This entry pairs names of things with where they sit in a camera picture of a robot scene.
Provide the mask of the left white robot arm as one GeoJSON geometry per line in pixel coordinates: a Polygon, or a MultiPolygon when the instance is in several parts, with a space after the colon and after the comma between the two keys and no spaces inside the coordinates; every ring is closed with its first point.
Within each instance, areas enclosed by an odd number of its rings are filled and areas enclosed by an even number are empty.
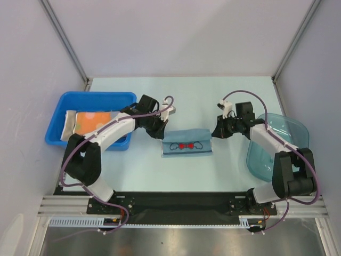
{"type": "Polygon", "coordinates": [[[99,208],[112,213],[117,208],[115,191],[102,176],[102,153],[114,142],[143,128],[146,133],[162,140],[168,118],[174,112],[174,98],[167,96],[162,103],[143,95],[139,102],[123,108],[112,120],[86,135],[73,134],[64,152],[60,174],[68,174],[77,180],[76,186],[83,187],[99,200],[99,208]]]}

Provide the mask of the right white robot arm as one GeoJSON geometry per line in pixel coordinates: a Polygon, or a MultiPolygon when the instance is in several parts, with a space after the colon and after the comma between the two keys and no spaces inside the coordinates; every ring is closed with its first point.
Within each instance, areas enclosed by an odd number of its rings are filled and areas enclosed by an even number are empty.
{"type": "Polygon", "coordinates": [[[245,207],[258,214],[265,204],[315,193],[319,186],[314,169],[313,153],[308,148],[298,148],[269,127],[266,120],[256,118],[251,102],[233,105],[220,100],[217,106],[222,114],[217,117],[212,137],[227,139],[236,133],[262,147],[273,159],[272,179],[269,183],[247,191],[245,207]]]}

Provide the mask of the orange polka dot towel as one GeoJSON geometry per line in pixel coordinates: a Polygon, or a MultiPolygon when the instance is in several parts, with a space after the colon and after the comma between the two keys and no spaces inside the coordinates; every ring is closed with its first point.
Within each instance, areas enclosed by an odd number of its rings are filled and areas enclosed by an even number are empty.
{"type": "Polygon", "coordinates": [[[74,133],[84,135],[101,128],[118,114],[117,111],[77,112],[74,133]]]}

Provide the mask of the teal beige Doraemon towel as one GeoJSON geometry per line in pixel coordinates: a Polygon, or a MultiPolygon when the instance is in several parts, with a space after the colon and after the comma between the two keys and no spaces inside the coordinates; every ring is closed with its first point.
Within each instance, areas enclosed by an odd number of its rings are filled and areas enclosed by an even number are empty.
{"type": "Polygon", "coordinates": [[[76,113],[77,111],[75,110],[67,110],[64,127],[60,138],[61,141],[68,141],[69,138],[74,134],[76,113]]]}

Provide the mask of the light blue Doraemon towel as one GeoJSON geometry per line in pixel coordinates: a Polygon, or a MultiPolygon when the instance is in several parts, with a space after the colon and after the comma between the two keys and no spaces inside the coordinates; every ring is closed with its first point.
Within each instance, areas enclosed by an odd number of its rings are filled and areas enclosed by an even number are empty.
{"type": "Polygon", "coordinates": [[[161,141],[163,157],[195,157],[213,153],[209,129],[189,129],[165,132],[161,141]]]}

